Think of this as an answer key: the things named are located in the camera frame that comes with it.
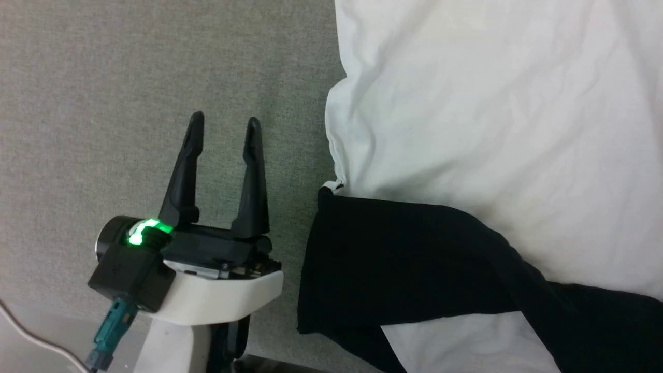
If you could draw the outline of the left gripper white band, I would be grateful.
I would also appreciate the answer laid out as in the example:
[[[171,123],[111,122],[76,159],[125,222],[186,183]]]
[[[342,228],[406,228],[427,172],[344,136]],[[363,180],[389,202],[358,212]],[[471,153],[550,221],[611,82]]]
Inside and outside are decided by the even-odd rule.
[[[197,223],[197,158],[204,148],[205,116],[192,113],[158,214],[167,226]],[[181,326],[238,321],[282,294],[284,273],[270,257],[262,127],[250,117],[242,158],[246,174],[238,214],[228,229],[186,226],[164,253],[175,279],[163,304],[151,317]]]

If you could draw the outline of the black and white raglan shirt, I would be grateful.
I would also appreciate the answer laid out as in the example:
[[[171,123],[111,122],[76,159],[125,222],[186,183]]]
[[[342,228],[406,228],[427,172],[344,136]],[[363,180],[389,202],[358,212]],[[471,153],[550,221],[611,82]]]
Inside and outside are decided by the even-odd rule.
[[[334,0],[297,308],[387,373],[663,373],[663,0]]]

